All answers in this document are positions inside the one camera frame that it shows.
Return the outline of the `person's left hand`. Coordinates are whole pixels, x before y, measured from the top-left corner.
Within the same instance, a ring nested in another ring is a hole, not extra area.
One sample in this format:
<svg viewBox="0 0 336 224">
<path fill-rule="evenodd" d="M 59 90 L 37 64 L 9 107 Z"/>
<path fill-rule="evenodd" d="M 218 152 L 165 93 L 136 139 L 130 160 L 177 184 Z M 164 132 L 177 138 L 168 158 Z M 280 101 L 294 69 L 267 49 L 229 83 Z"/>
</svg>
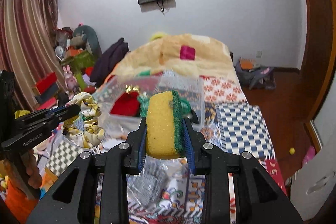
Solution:
<svg viewBox="0 0 336 224">
<path fill-rule="evenodd" d="M 9 177 L 9 184 L 11 185 L 11 190 L 7 190 L 6 201 L 9 201 L 10 198 L 14 196 L 14 193 L 23 194 L 24 198 L 27 200 L 33 200 L 32 198 L 28 198 L 27 194 L 23 191 L 23 187 L 21 186 L 21 182 L 18 176 L 15 174 L 14 169 L 11 166 L 11 163 L 4 159 L 2 161 L 3 167 L 6 171 L 7 176 Z M 37 160 L 34 156 L 33 150 L 29 150 L 27 154 L 27 161 L 25 164 L 26 174 L 28 175 L 28 184 L 34 189 L 39 191 L 38 197 L 35 200 L 39 200 L 41 197 L 41 190 L 40 187 L 42 185 L 42 177 L 39 173 L 39 169 L 37 167 Z"/>
</svg>

